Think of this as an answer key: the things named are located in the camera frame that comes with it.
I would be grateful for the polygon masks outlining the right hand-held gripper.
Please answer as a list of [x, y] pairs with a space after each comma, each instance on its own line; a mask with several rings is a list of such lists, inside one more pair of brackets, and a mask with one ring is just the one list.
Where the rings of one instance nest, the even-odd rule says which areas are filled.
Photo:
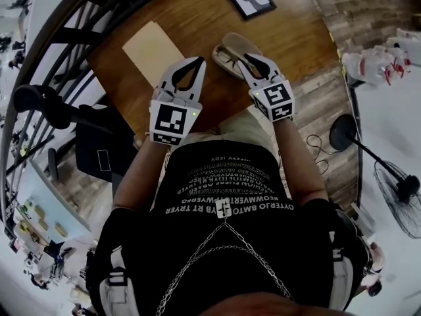
[[250, 87], [249, 95], [255, 107], [270, 121], [290, 118], [295, 113], [295, 98], [290, 83], [277, 64], [262, 55], [247, 53], [244, 57], [259, 73], [254, 74], [242, 60], [237, 65]]

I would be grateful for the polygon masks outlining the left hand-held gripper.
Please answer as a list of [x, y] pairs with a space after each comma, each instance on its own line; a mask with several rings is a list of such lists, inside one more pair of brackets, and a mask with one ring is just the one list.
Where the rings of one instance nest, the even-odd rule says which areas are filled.
[[206, 68], [203, 57], [188, 57], [167, 68], [149, 106], [152, 142], [179, 146], [190, 133], [203, 109], [198, 101]]

